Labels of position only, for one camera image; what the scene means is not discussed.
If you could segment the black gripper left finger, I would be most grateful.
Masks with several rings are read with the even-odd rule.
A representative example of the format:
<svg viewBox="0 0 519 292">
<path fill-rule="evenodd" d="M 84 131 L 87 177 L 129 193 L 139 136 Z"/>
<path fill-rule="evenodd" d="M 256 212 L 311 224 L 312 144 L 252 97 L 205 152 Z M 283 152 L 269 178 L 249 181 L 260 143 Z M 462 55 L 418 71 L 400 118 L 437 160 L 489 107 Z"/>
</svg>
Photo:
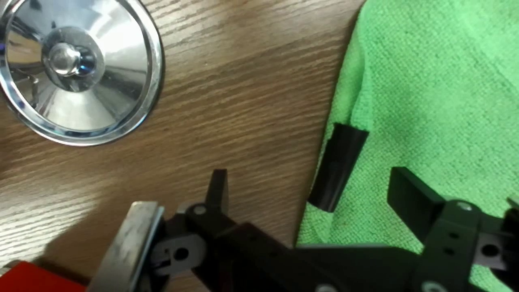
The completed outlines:
<svg viewBox="0 0 519 292">
<path fill-rule="evenodd" d="M 209 212 L 225 212 L 226 211 L 226 170 L 215 168 L 210 175 L 205 207 Z"/>
</svg>

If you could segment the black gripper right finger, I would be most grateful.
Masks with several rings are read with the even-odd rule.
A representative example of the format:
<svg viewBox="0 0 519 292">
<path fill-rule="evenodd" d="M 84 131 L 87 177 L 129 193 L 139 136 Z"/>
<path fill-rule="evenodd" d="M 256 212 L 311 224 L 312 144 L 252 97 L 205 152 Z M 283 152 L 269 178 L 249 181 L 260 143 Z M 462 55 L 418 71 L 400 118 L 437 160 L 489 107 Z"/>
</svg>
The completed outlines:
<svg viewBox="0 0 519 292">
<path fill-rule="evenodd" d="M 418 240 L 428 237 L 444 206 L 444 199 L 406 167 L 390 168 L 387 203 Z"/>
</svg>

